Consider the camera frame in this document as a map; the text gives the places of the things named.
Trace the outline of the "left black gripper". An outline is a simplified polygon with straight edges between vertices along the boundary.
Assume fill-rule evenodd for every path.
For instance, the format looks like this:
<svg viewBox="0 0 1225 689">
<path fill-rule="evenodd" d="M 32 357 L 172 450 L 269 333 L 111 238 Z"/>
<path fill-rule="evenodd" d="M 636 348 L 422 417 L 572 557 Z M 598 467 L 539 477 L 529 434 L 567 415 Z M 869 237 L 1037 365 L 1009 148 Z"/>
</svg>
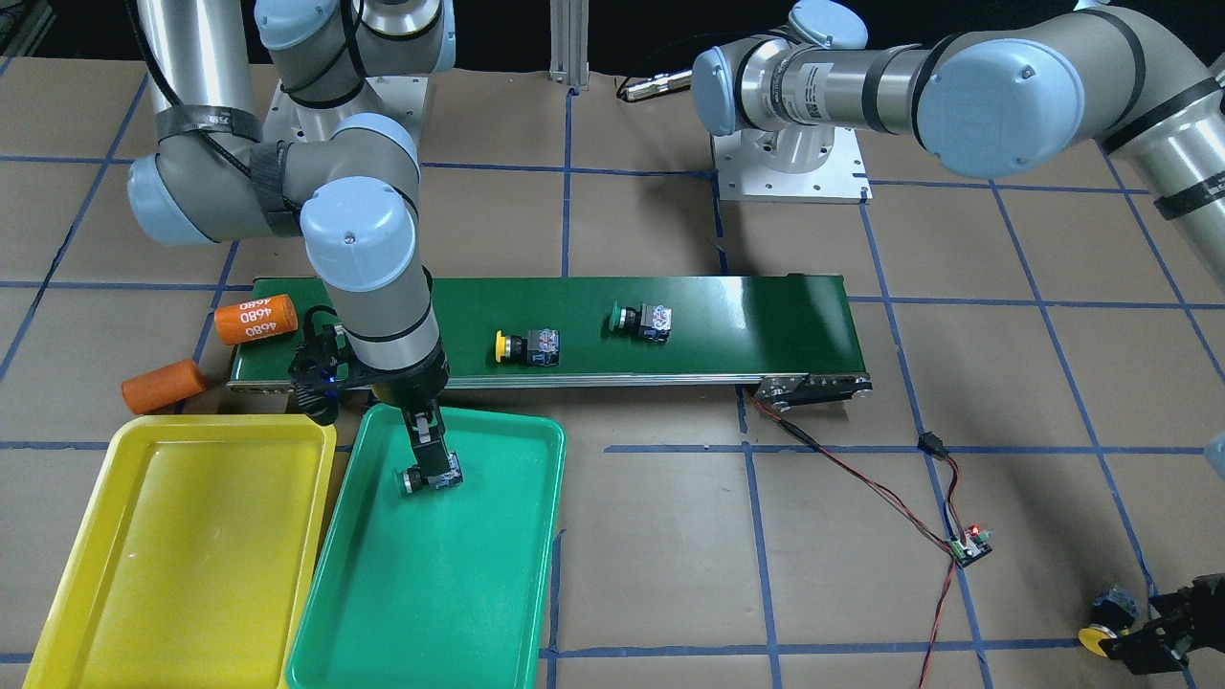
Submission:
<svg viewBox="0 0 1225 689">
<path fill-rule="evenodd" d="M 1224 575 L 1194 577 L 1189 586 L 1149 601 L 1155 619 L 1110 642 L 1110 658 L 1133 676 L 1159 676 L 1189 667 L 1199 649 L 1224 653 Z"/>
</svg>

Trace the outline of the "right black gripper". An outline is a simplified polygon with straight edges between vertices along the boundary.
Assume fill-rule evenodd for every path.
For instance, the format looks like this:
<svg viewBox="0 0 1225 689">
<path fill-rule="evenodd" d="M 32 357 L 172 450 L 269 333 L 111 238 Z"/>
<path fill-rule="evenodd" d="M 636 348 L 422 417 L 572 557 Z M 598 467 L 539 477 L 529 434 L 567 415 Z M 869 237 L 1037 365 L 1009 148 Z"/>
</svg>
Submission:
<svg viewBox="0 0 1225 689">
<path fill-rule="evenodd" d="M 410 421 L 412 456 L 425 474 L 440 474 L 447 467 L 445 423 L 437 398 L 450 379 L 446 354 L 402 369 L 380 369 L 368 365 L 372 376 L 371 389 L 382 403 L 397 407 Z"/>
</svg>

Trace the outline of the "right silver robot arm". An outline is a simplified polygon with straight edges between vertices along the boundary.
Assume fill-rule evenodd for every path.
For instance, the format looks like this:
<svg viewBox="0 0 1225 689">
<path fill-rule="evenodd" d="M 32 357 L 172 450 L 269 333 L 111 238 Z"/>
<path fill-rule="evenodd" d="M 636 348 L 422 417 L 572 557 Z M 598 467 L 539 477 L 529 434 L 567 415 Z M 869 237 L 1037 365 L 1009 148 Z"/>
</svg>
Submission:
<svg viewBox="0 0 1225 689">
<path fill-rule="evenodd" d="M 127 202 L 149 238 L 200 245 L 303 238 L 333 325 L 311 308 L 288 369 L 299 409 L 334 422 L 341 389 L 368 387 L 401 409 L 412 497 L 461 485 L 439 397 L 448 360 L 432 275 L 417 249 L 421 169 L 412 131 L 372 89 L 377 76 L 454 66 L 451 1 L 258 1 L 258 40 L 278 70 L 303 139 L 265 131 L 254 110 L 236 1 L 127 1 L 159 91 L 154 154 L 127 174 Z"/>
</svg>

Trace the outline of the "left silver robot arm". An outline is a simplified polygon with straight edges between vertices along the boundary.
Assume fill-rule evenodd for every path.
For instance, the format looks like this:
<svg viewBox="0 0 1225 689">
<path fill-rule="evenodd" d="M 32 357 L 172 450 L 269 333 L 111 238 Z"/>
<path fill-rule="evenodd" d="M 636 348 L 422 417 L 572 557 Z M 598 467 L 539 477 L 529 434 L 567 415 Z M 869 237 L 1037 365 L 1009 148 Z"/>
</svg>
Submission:
<svg viewBox="0 0 1225 689">
<path fill-rule="evenodd" d="M 714 139 L 861 129 L 913 137 L 949 173 L 1000 180 L 1091 141 L 1145 184 L 1223 284 L 1223 61 L 1129 9 L 1080 1 L 1028 28 L 866 47 L 835 1 L 801 1 L 782 28 L 695 58 L 699 121 Z"/>
</svg>

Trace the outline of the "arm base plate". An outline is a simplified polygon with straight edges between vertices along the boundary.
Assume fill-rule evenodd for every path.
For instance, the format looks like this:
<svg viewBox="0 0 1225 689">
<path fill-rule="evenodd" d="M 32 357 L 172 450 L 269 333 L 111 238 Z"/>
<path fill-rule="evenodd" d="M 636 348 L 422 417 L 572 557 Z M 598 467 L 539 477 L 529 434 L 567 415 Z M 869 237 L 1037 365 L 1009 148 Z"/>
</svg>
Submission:
<svg viewBox="0 0 1225 689">
<path fill-rule="evenodd" d="M 311 109 L 290 101 L 281 82 L 273 88 L 263 119 L 262 139 L 287 143 L 315 143 L 331 139 L 345 118 L 370 112 L 385 115 L 420 143 L 430 92 L 425 76 L 372 76 L 354 101 L 327 109 Z"/>
<path fill-rule="evenodd" d="M 710 148 L 724 201 L 861 204 L 873 197 L 853 129 L 744 129 L 713 136 Z"/>
</svg>

